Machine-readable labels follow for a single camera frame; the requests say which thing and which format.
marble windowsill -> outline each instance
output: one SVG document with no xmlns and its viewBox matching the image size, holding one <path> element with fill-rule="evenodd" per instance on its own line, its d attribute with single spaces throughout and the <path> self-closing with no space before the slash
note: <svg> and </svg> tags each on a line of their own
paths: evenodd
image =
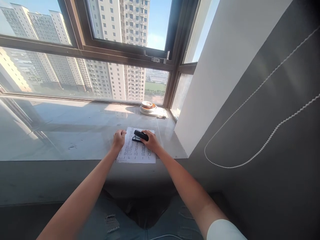
<svg viewBox="0 0 320 240">
<path fill-rule="evenodd" d="M 102 159 L 117 129 L 154 130 L 175 159 L 187 158 L 174 121 L 139 107 L 22 97 L 0 97 L 1 161 Z"/>
</svg>

green field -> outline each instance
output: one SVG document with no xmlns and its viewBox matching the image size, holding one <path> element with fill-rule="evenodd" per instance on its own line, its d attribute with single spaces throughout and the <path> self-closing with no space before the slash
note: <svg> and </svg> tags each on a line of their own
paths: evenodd
<svg viewBox="0 0 320 240">
<path fill-rule="evenodd" d="M 165 91 L 166 85 L 160 83 L 146 82 L 145 89 Z"/>
</svg>

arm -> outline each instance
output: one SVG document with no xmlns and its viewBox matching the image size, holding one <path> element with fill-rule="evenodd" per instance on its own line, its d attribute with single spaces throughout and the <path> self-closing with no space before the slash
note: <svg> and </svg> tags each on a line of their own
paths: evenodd
<svg viewBox="0 0 320 240">
<path fill-rule="evenodd" d="M 114 160 L 124 144 L 125 134 L 125 130 L 118 130 L 114 134 L 111 150 L 60 207 L 37 240 L 76 239 L 99 197 Z"/>
<path fill-rule="evenodd" d="M 167 168 L 180 197 L 196 221 L 204 239 L 210 225 L 218 219 L 228 218 L 215 204 L 203 187 L 158 143 L 154 133 L 143 130 L 149 137 L 148 141 L 141 139 L 148 149 L 155 152 Z"/>
</svg>

stack of plates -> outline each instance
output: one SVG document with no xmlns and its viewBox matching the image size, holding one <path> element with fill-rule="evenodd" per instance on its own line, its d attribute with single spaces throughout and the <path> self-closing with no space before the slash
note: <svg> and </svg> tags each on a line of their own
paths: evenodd
<svg viewBox="0 0 320 240">
<path fill-rule="evenodd" d="M 163 116 L 166 110 L 157 107 L 157 105 L 152 102 L 143 101 L 140 106 L 140 112 L 149 116 Z"/>
</svg>

hand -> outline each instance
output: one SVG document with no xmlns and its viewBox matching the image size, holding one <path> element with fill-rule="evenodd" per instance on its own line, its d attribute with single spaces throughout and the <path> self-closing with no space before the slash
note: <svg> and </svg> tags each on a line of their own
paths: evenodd
<svg viewBox="0 0 320 240">
<path fill-rule="evenodd" d="M 144 132 L 145 134 L 148 135 L 149 140 L 146 141 L 146 140 L 141 138 L 140 139 L 141 142 L 143 142 L 144 145 L 146 145 L 148 149 L 150 149 L 151 151 L 157 153 L 157 151 L 159 151 L 162 147 L 159 144 L 156 135 L 154 133 L 150 132 L 149 130 L 142 130 L 142 132 Z"/>
<path fill-rule="evenodd" d="M 126 130 L 119 129 L 118 131 L 116 131 L 116 133 L 113 135 L 112 148 L 120 151 L 124 145 L 125 136 L 126 136 Z"/>
</svg>

